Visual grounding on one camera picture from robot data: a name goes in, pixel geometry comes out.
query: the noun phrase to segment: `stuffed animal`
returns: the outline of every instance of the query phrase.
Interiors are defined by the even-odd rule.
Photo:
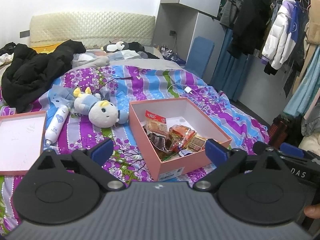
[[[126,111],[118,110],[113,103],[107,100],[101,101],[100,94],[92,95],[89,87],[85,89],[85,93],[81,93],[80,88],[76,88],[73,95],[76,97],[75,110],[80,114],[88,115],[90,122],[97,127],[109,128],[128,121]]]
[[[106,53],[117,52],[125,49],[129,49],[129,44],[124,41],[118,41],[117,43],[109,43],[101,47],[101,50],[105,51]]]

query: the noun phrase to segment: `finger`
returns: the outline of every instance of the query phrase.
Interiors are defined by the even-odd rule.
[[[307,217],[310,218],[320,218],[320,204],[305,207],[304,213]]]

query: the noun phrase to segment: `black jacket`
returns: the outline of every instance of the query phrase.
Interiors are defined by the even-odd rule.
[[[248,55],[261,49],[270,10],[268,0],[244,0],[228,48],[231,56],[239,58],[241,53]]]
[[[17,113],[22,113],[51,88],[56,78],[72,68],[75,53],[85,53],[82,42],[65,41],[49,54],[38,54],[27,45],[17,44],[12,63],[2,76],[4,100]]]

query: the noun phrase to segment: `white bottle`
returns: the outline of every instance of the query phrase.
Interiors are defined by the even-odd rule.
[[[51,144],[58,140],[59,134],[63,127],[64,122],[69,114],[69,109],[67,106],[61,106],[57,112],[54,114],[49,127],[45,131],[45,146],[49,147]]]

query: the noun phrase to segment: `penguin plush toy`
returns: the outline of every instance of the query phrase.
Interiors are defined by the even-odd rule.
[[[105,51],[106,53],[117,52],[125,49],[129,49],[129,44],[124,41],[118,41],[117,43],[109,43],[101,47],[101,50]]]

